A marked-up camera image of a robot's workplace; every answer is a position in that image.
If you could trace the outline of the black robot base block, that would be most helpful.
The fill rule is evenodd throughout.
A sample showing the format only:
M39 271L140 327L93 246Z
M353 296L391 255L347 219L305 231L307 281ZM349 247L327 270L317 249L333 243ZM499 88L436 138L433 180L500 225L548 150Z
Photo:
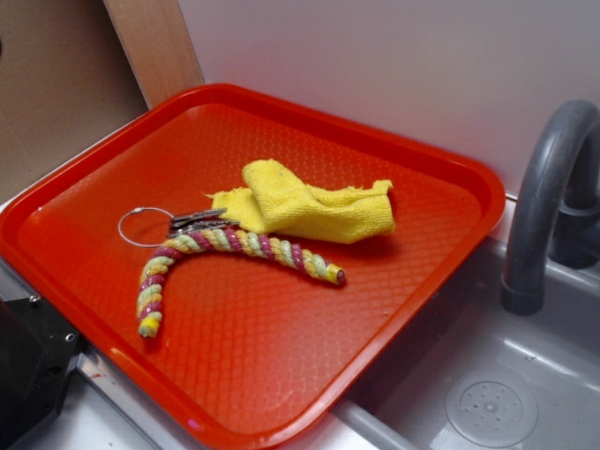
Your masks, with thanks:
M45 298L1 302L1 447L15 449L56 420L83 347Z

